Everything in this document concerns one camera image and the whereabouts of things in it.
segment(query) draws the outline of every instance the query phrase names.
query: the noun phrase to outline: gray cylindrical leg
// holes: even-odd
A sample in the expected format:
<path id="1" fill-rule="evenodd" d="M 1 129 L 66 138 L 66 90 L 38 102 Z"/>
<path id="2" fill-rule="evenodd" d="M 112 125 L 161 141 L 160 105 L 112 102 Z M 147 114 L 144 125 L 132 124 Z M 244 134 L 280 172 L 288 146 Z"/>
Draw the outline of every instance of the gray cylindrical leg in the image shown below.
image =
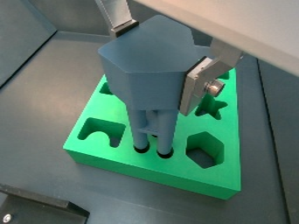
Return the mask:
<path id="1" fill-rule="evenodd" d="M 139 150 L 143 150 L 148 146 L 148 140 L 147 140 L 147 134 L 141 133 L 139 129 L 141 129 L 147 125 L 145 111 L 133 110 L 129 108 L 125 108 L 125 110 L 131 125 L 131 131 L 133 135 L 135 147 Z"/>
<path id="2" fill-rule="evenodd" d="M 165 158 L 172 155 L 173 132 L 177 114 L 177 109 L 157 111 L 157 152 L 159 155 Z"/>

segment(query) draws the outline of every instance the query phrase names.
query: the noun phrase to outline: arch-shaped hole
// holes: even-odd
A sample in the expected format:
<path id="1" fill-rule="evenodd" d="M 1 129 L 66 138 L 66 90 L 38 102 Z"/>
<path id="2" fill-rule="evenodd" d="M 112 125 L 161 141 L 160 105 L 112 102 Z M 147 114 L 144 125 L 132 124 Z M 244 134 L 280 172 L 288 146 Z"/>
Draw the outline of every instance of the arch-shaped hole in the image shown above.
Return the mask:
<path id="1" fill-rule="evenodd" d="M 123 123 L 88 118 L 79 132 L 79 140 L 85 140 L 93 132 L 101 131 L 108 135 L 109 146 L 116 148 L 120 144 L 125 127 Z"/>

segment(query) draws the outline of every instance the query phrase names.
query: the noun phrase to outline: gray pentagonal prism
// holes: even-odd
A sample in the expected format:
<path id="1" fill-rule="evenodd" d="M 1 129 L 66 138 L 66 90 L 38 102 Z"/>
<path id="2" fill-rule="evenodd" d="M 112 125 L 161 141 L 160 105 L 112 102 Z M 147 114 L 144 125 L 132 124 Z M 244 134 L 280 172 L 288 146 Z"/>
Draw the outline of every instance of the gray pentagonal prism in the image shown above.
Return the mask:
<path id="1" fill-rule="evenodd" d="M 155 16 L 97 52 L 109 90 L 127 105 L 135 148 L 148 149 L 149 133 L 160 155 L 169 154 L 184 74 L 199 59 L 189 28 Z"/>

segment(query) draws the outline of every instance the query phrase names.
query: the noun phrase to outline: green shape sorter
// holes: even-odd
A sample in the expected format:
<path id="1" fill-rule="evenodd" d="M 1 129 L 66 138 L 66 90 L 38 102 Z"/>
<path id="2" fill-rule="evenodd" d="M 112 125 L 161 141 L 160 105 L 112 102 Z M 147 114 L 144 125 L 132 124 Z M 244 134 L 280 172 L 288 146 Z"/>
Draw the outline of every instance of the green shape sorter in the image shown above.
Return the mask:
<path id="1" fill-rule="evenodd" d="M 79 163 L 228 199 L 240 191 L 235 70 L 220 78 L 225 87 L 219 97 L 205 95 L 191 114 L 179 115 L 171 158 L 157 156 L 153 136 L 148 137 L 149 151 L 144 154 L 135 151 L 125 104 L 109 93 L 105 76 L 62 148 Z M 199 163 L 203 154 L 196 151 L 212 159 L 208 168 Z"/>

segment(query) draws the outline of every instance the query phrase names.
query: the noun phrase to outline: bolt head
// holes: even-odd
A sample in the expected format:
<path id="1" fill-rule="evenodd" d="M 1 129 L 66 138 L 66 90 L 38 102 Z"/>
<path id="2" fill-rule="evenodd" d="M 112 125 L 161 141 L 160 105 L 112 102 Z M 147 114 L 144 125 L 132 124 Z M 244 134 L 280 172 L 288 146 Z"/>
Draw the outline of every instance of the bolt head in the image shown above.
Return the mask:
<path id="1" fill-rule="evenodd" d="M 213 97 L 217 97 L 221 89 L 224 88 L 224 83 L 220 80 L 213 80 L 207 86 L 207 92 Z"/>
<path id="2" fill-rule="evenodd" d="M 4 216 L 4 223 L 8 223 L 12 220 L 13 216 L 10 214 L 6 214 Z"/>

